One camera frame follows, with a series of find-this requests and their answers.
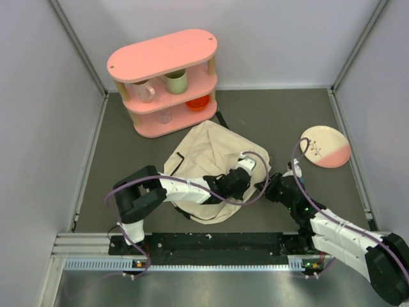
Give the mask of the cream canvas backpack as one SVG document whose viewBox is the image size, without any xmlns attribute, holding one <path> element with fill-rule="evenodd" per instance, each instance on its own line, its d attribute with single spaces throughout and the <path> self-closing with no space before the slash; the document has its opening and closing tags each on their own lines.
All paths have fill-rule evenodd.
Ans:
<svg viewBox="0 0 409 307">
<path fill-rule="evenodd" d="M 193 127 L 175 151 L 164 163 L 164 174 L 182 178 L 199 178 L 204 175 L 226 174 L 233 169 L 242 152 L 260 154 L 250 158 L 256 160 L 251 187 L 244 193 L 247 202 L 256 191 L 255 184 L 265 182 L 266 169 L 263 162 L 270 162 L 268 152 L 261 146 L 245 139 L 223 126 L 207 120 Z M 173 205 L 186 212 L 201 224 L 221 223 L 240 210 L 237 205 L 221 202 L 216 205 L 200 205 L 191 201 L 174 201 Z"/>
</svg>

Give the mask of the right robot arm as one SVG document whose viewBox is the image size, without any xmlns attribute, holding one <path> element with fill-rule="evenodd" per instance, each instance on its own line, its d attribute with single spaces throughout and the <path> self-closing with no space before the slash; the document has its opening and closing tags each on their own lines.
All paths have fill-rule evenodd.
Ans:
<svg viewBox="0 0 409 307">
<path fill-rule="evenodd" d="M 292 173 L 274 173 L 265 196 L 284 205 L 299 226 L 298 245 L 306 253 L 332 255 L 361 274 L 387 303 L 408 301 L 408 244 L 396 233 L 367 231 L 305 197 Z"/>
</svg>

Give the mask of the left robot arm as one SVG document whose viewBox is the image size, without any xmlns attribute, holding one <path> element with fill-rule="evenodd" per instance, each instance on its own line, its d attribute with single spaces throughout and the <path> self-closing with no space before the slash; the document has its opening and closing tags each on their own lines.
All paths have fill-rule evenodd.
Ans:
<svg viewBox="0 0 409 307">
<path fill-rule="evenodd" d="M 242 200 L 249 189 L 255 163 L 240 160 L 226 175 L 168 179 L 156 167 L 146 166 L 114 185 L 114 197 L 125 232 L 123 246 L 136 254 L 145 245 L 143 220 L 166 201 L 191 201 L 200 205 L 218 205 L 220 198 Z"/>
</svg>

